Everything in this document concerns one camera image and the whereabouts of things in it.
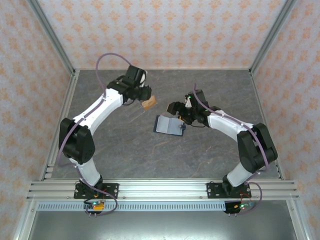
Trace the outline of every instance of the black bracket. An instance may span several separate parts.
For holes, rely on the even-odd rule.
[[[116,199],[119,193],[119,183],[103,183],[102,188],[104,192],[111,194]],[[91,188],[83,183],[77,183],[74,190],[74,199],[111,199],[111,197],[104,195],[102,193],[97,194]]]
[[[249,185],[240,185],[234,188],[229,195],[227,195],[226,191],[223,189],[222,182],[208,182],[206,184],[206,193],[208,199],[240,199],[248,198],[246,195],[241,195],[241,193],[247,194],[251,198],[251,189]]]

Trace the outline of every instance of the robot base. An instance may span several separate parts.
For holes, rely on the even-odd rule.
[[[119,192],[119,184],[118,183],[102,183],[102,191],[111,194],[116,199],[118,198],[118,192]],[[111,199],[111,197],[104,195],[102,193],[97,193],[96,191],[89,188],[86,184],[83,182],[79,182],[75,185],[74,190],[74,199]]]
[[[247,196],[241,196],[241,193],[247,194],[251,198],[251,190],[249,185],[241,184],[240,186],[234,187],[228,195],[223,188],[222,182],[208,182],[206,184],[206,193],[208,199],[240,199],[248,198]]]

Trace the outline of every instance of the stone surface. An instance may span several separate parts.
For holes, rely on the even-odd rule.
[[[123,74],[124,70],[100,71],[105,84]],[[239,163],[237,143],[217,130],[187,126],[182,137],[153,132],[156,115],[170,117],[168,104],[183,102],[194,83],[203,90],[210,106],[248,123],[263,121],[247,70],[150,70],[147,84],[157,104],[146,112],[139,102],[120,107],[93,136],[93,159],[104,179],[220,179]],[[69,118],[83,112],[101,92],[95,71],[80,71]],[[77,173],[72,167],[55,166],[52,177],[76,178]],[[276,165],[271,164],[261,177],[277,178]]]

